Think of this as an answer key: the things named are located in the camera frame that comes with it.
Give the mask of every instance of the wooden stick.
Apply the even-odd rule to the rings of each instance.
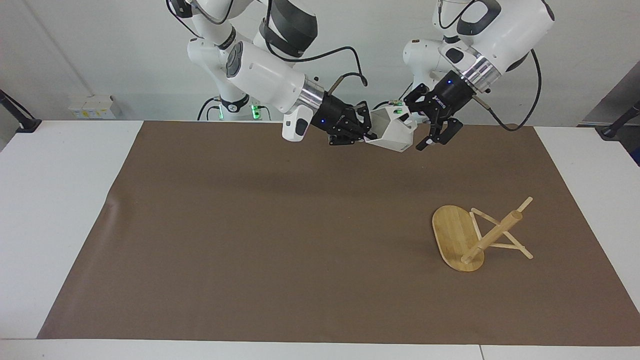
[[[489,231],[478,242],[475,247],[472,247],[462,257],[462,262],[468,265],[478,254],[486,250],[491,244],[495,243],[505,231],[511,230],[511,228],[522,220],[522,213],[519,211],[512,211],[506,217],[502,219],[499,225],[496,225],[491,231]]]
[[[522,205],[520,205],[520,207],[516,210],[519,212],[523,212],[524,209],[527,208],[527,206],[529,206],[529,204],[533,201],[533,198],[530,196],[529,198],[527,198],[527,200],[524,200],[524,202],[522,203]]]
[[[527,248],[525,248],[513,235],[511,235],[509,231],[505,231],[504,236],[506,236],[507,239],[509,239],[513,243],[513,245],[516,246],[518,250],[522,251],[522,254],[524,254],[524,256],[526,256],[527,259],[529,260],[533,259],[533,254],[531,254],[527,250]]]
[[[478,215],[479,217],[481,217],[481,218],[483,218],[483,219],[485,219],[485,220],[487,220],[487,221],[489,221],[489,222],[493,223],[494,225],[500,225],[500,223],[498,222],[498,220],[496,220],[496,219],[494,219],[494,218],[490,217],[489,215],[487,215],[487,214],[483,213],[482,211],[480,211],[480,210],[478,210],[478,209],[476,209],[476,208],[471,209],[471,212],[472,212],[472,213],[474,213],[474,214],[476,214],[476,215]]]
[[[480,233],[480,228],[478,227],[478,221],[476,220],[476,214],[473,211],[469,213],[471,215],[471,221],[474,223],[474,229],[476,230],[476,235],[478,237],[478,241],[482,238],[482,233]]]
[[[503,243],[493,243],[490,247],[499,247],[500,249],[511,249],[511,250],[520,250],[516,245],[512,244],[503,244]]]

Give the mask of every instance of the wooden stand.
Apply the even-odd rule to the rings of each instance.
[[[467,212],[457,206],[443,206],[433,215],[433,230],[440,255],[450,267],[460,272],[478,270],[484,264],[484,251],[488,247],[519,250],[527,258],[533,259],[533,255],[509,233],[509,230],[522,220],[522,212],[532,201],[533,198],[529,197],[500,222],[478,209]],[[482,236],[476,215],[493,223],[495,227]],[[496,243],[502,235],[511,244]]]

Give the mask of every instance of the brown mat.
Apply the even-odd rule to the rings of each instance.
[[[527,196],[534,260],[442,261],[437,208]],[[533,129],[398,154],[146,122],[38,338],[633,346],[640,314]]]

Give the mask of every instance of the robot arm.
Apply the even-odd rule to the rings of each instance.
[[[282,136],[289,141],[301,141],[310,125],[326,131],[330,145],[376,138],[369,133],[371,118],[366,102],[356,106],[342,102],[303,73],[251,43],[236,44],[228,57],[226,71],[235,86],[285,114]]]
[[[301,1],[273,0],[253,43],[228,21],[252,0],[172,1],[175,9],[188,9],[184,17],[193,17],[204,38],[191,41],[189,57],[214,78],[225,111],[242,115],[251,95],[285,114],[282,136],[289,141],[301,141],[310,125],[326,131],[331,145],[375,137],[366,102],[345,104],[282,60],[302,57],[317,36],[316,16]]]
[[[518,67],[554,21],[545,0],[438,0],[433,23],[444,36],[438,47],[440,57],[433,52],[433,43],[428,50],[411,45],[405,49],[415,50],[405,54],[405,62],[416,81],[425,79],[414,84],[405,103],[432,124],[431,133],[417,148],[446,144],[462,128],[452,116]],[[428,59],[422,66],[420,56]],[[433,72],[445,70],[443,60],[451,70],[436,82]]]

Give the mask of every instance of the electrical outlet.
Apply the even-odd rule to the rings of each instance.
[[[113,98],[108,95],[72,98],[69,110],[76,119],[117,119],[121,113]]]

